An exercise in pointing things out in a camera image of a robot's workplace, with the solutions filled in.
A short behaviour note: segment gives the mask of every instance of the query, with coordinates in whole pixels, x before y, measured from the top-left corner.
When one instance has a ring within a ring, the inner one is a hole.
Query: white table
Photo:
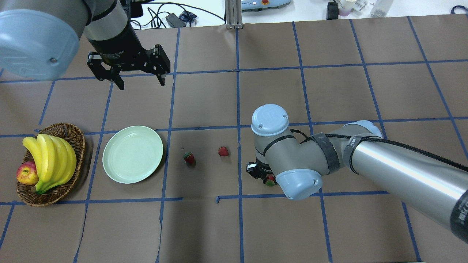
[[[354,18],[367,18],[373,7],[372,3],[376,0],[367,0],[367,6],[362,10],[362,15],[358,16],[351,13],[347,17],[339,16],[339,19],[354,19]],[[176,3],[191,5],[206,9],[221,17],[224,16],[224,0],[175,0]],[[243,12],[242,22],[245,23],[275,23],[275,22],[291,22],[291,21],[315,21],[325,20],[327,3],[329,0],[292,0],[289,5],[282,8],[266,9],[258,12]],[[468,0],[395,0],[390,8],[387,17],[398,16],[420,16],[420,15],[442,15],[449,14],[453,6],[462,5],[468,7]],[[156,11],[159,7],[158,4],[145,4],[143,5],[144,16],[135,20],[141,24],[146,24],[151,20],[151,16],[147,11],[150,7]],[[224,24],[223,21],[211,14],[186,7],[190,12],[197,15],[196,22],[192,26],[215,26]],[[176,5],[164,5],[161,11],[168,11],[175,13],[177,16],[183,11],[182,8]]]

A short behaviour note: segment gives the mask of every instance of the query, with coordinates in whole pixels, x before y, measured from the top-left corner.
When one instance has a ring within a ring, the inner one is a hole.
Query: black strap
[[[336,153],[333,144],[327,136],[323,132],[320,132],[312,135],[311,139],[320,147],[320,149],[322,149],[323,154],[327,159],[328,175],[338,171],[340,169],[340,160],[338,159],[338,154]]]
[[[268,149],[270,149],[270,147],[272,147],[275,143],[279,142],[279,141],[282,141],[284,139],[296,139],[296,137],[294,137],[293,135],[285,135],[285,136],[281,136],[279,138],[276,138],[275,140],[273,140],[272,142],[270,142],[266,147],[265,149],[263,150],[263,153],[261,153],[261,155],[265,156],[266,154],[266,151],[268,151]]]
[[[99,19],[101,19],[101,18],[107,16],[108,14],[110,14],[110,13],[114,10],[114,8],[115,8],[116,6],[117,6],[117,0],[114,0],[114,2],[112,3],[112,5],[111,5],[106,11],[104,11],[104,12],[98,14],[98,15],[93,16],[92,21],[96,21],[96,20],[99,20]]]
[[[372,133],[361,133],[358,135],[351,136],[350,140],[348,141],[348,144],[343,150],[343,162],[344,165],[346,165],[353,173],[359,174],[354,170],[354,167],[352,166],[352,155],[354,153],[354,150],[356,150],[356,147],[358,147],[359,143],[361,143],[362,138],[367,138],[367,137],[375,137],[377,135],[372,134]]]
[[[89,25],[91,23],[91,19],[93,18],[93,12],[91,12],[91,7],[89,6],[88,2],[86,0],[81,0],[83,4],[86,7],[86,10],[88,12],[88,20],[86,21],[86,25]]]

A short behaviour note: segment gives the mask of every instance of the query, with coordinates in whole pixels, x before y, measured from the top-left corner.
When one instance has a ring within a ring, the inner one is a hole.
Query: metal post
[[[241,0],[225,0],[226,28],[243,28]]]

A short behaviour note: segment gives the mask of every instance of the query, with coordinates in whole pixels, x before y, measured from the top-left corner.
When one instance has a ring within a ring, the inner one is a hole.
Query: green plate
[[[102,154],[106,174],[119,183],[136,183],[150,176],[162,158],[159,135],[145,126],[131,126],[117,132]]]

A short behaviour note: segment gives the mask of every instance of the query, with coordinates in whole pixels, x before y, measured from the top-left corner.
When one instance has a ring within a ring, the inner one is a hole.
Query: wicker basket
[[[18,196],[24,203],[30,206],[51,205],[66,196],[78,181],[85,155],[85,136],[83,132],[73,124],[57,123],[43,129],[39,133],[61,137],[66,140],[73,147],[73,150],[75,150],[77,156],[76,169],[72,178],[67,183],[53,187],[42,195],[31,192],[32,185],[25,185],[17,181],[16,192]],[[32,155],[29,151],[26,151],[23,163],[30,160],[33,160]]]

